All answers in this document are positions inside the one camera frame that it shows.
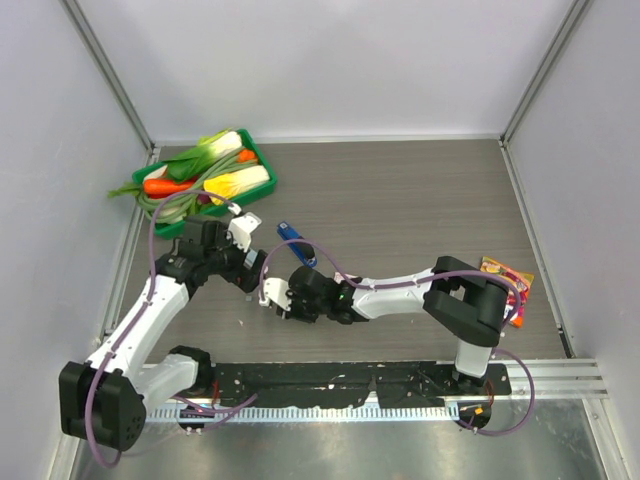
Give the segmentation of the light blue white stapler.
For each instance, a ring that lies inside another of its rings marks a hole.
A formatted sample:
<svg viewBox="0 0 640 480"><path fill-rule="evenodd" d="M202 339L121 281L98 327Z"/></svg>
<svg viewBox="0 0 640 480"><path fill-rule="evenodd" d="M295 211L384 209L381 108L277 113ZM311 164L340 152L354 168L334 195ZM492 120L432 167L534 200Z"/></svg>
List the light blue white stapler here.
<svg viewBox="0 0 640 480"><path fill-rule="evenodd" d="M264 250L250 249L245 256L244 266L248 269L260 269L266 259L267 253Z"/></svg>

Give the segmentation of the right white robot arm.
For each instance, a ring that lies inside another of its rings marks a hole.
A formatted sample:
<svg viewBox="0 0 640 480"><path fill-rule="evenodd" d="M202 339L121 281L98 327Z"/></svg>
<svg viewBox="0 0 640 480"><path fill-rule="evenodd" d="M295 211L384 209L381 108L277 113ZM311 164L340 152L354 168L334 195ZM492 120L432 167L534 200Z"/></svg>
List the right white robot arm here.
<svg viewBox="0 0 640 480"><path fill-rule="evenodd" d="M287 280L266 279L261 293L282 317L307 323L321 316L351 325L426 313L457 338L451 380L465 395L486 385L490 357L508 321L509 296L520 299L511 281L451 256L439 257L431 269L388 279L337 280L301 266Z"/></svg>

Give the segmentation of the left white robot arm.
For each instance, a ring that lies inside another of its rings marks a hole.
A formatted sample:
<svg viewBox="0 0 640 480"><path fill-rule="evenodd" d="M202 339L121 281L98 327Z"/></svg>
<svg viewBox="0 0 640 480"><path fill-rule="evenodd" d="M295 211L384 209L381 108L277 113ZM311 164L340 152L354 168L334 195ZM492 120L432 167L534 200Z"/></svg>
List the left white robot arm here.
<svg viewBox="0 0 640 480"><path fill-rule="evenodd" d="M148 413L185 392L205 397L214 383L208 352L177 346L151 369L144 363L174 317L196 291L218 276L253 292L266 258L251 247L261 220L252 213L229 222L187 219L172 250L153 260L134 306L108 339L83 363L68 362L59 375L61 429L120 452L140 437Z"/></svg>

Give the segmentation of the blue black stapler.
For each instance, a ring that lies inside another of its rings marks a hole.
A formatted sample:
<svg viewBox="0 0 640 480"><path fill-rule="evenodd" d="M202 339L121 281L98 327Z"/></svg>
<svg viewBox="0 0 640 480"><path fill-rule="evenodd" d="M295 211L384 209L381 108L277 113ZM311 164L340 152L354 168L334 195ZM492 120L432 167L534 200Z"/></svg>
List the blue black stapler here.
<svg viewBox="0 0 640 480"><path fill-rule="evenodd" d="M303 265L311 268L314 268L317 265L317 257L314 248L307 243L301 242L303 237L291 224L286 221L282 221L277 225L276 231L283 241L293 240L293 243L288 244L288 247Z"/></svg>

